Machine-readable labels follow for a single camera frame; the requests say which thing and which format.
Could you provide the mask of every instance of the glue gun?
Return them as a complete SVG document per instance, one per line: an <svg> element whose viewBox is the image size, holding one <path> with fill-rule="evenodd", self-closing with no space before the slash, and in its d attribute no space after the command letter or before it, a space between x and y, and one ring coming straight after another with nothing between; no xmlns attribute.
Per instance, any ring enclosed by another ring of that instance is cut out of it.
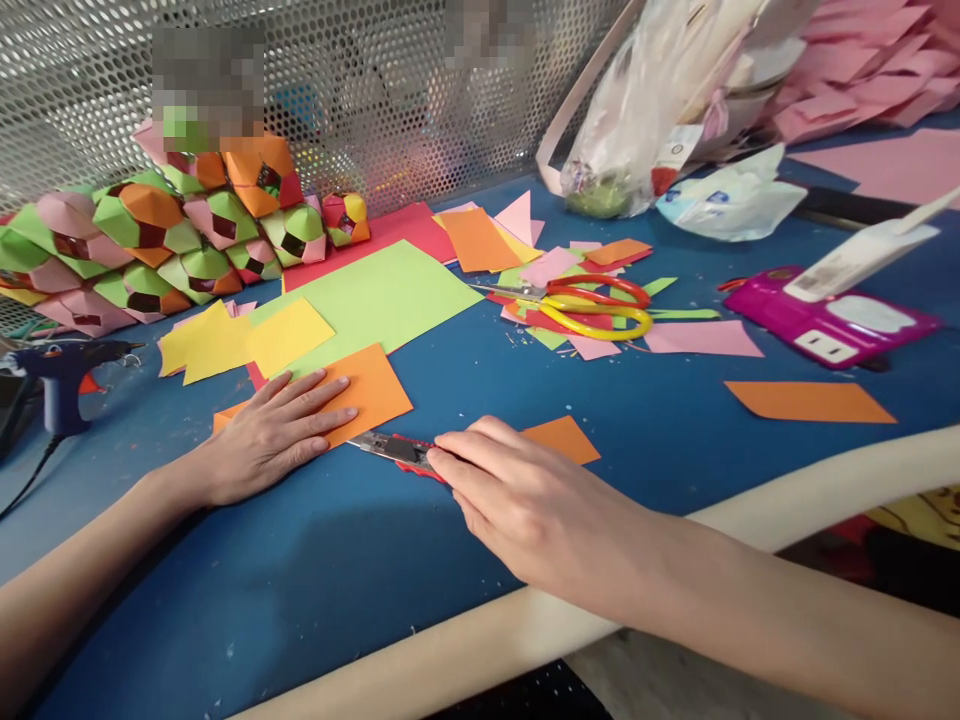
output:
<svg viewBox="0 0 960 720"><path fill-rule="evenodd" d="M130 355L142 343L122 340L59 342L7 353L0 367L43 380L43 424L55 438L90 427L80 415L80 383L93 368Z"/></svg>

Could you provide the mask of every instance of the paper ornament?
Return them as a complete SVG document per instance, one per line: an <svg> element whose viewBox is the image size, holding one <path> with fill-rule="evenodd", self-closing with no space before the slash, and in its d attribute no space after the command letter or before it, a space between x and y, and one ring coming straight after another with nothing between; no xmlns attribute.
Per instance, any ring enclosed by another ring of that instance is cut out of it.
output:
<svg viewBox="0 0 960 720"><path fill-rule="evenodd" d="M54 295L38 303L33 309L90 337L103 337L137 322L89 287Z"/></svg>
<svg viewBox="0 0 960 720"><path fill-rule="evenodd" d="M187 297L142 262L100 278L93 289L142 323L162 320L191 307Z"/></svg>
<svg viewBox="0 0 960 720"><path fill-rule="evenodd" d="M240 276L227 256L210 245L186 255L174 255L157 268L157 272L197 305L243 289Z"/></svg>
<svg viewBox="0 0 960 720"><path fill-rule="evenodd" d="M217 250L226 250L238 242L260 237L257 221L247 212L240 198L229 190L221 190L208 198L188 200L183 211Z"/></svg>
<svg viewBox="0 0 960 720"><path fill-rule="evenodd" d="M227 184L223 159L216 152L167 152L163 133L147 118L133 133L133 139L160 168L164 177L182 195L207 193Z"/></svg>
<svg viewBox="0 0 960 720"><path fill-rule="evenodd" d="M261 280L276 280L283 273L283 266L268 240L238 243L228 247L226 253L245 285L253 285Z"/></svg>
<svg viewBox="0 0 960 720"><path fill-rule="evenodd" d="M133 260L93 223L96 204L91 188L52 192L25 205L10 227L83 279L123 267Z"/></svg>
<svg viewBox="0 0 960 720"><path fill-rule="evenodd" d="M304 201L300 176L287 141L273 133L223 142L223 160L233 189L256 218Z"/></svg>
<svg viewBox="0 0 960 720"><path fill-rule="evenodd" d="M81 282L58 258L13 228L0 225L0 287L53 295L78 288Z"/></svg>
<svg viewBox="0 0 960 720"><path fill-rule="evenodd" d="M320 262L327 256L327 233L314 196L295 208L260 221L284 267Z"/></svg>
<svg viewBox="0 0 960 720"><path fill-rule="evenodd" d="M128 253L152 268L171 255L200 248L200 235L169 190L125 182L108 188L93 222Z"/></svg>
<svg viewBox="0 0 960 720"><path fill-rule="evenodd" d="M323 199L323 221L336 247L370 239L367 204L359 193L332 193Z"/></svg>

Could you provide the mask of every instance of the right hand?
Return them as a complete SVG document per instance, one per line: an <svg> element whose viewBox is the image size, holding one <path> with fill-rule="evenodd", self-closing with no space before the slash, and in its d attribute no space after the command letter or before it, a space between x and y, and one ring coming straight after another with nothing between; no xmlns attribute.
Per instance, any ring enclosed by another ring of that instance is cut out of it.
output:
<svg viewBox="0 0 960 720"><path fill-rule="evenodd" d="M436 443L442 450L427 459L453 489L467 527L517 578L635 625L651 581L663 573L658 539L672 518L496 418Z"/></svg>

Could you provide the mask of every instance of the hand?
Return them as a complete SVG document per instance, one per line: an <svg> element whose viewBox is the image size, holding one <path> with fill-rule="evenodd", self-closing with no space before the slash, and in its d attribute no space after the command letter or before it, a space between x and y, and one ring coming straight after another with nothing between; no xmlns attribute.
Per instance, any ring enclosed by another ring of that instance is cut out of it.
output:
<svg viewBox="0 0 960 720"><path fill-rule="evenodd" d="M635 625L649 581L662 572L656 547L672 518L495 418L436 443L443 450L427 459L453 488L467 527L517 578Z"/></svg>
<svg viewBox="0 0 960 720"><path fill-rule="evenodd" d="M233 421L166 468L180 481L191 509L230 505L276 484L330 447L322 433L350 422L356 408L318 412L349 385L342 377L320 385L319 370L294 383L285 372L257 392Z"/></svg>

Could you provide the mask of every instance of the plastic bag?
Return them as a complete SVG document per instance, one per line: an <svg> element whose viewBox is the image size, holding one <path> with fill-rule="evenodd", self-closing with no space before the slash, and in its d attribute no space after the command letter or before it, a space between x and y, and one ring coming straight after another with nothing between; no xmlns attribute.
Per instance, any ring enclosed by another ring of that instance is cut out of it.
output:
<svg viewBox="0 0 960 720"><path fill-rule="evenodd" d="M567 206L630 217L656 200L651 171L702 79L690 72L716 4L648 0L600 81L560 176Z"/></svg>
<svg viewBox="0 0 960 720"><path fill-rule="evenodd" d="M801 187L776 182L784 153L781 143L703 179L677 183L657 209L677 227L715 240L765 238L807 196Z"/></svg>

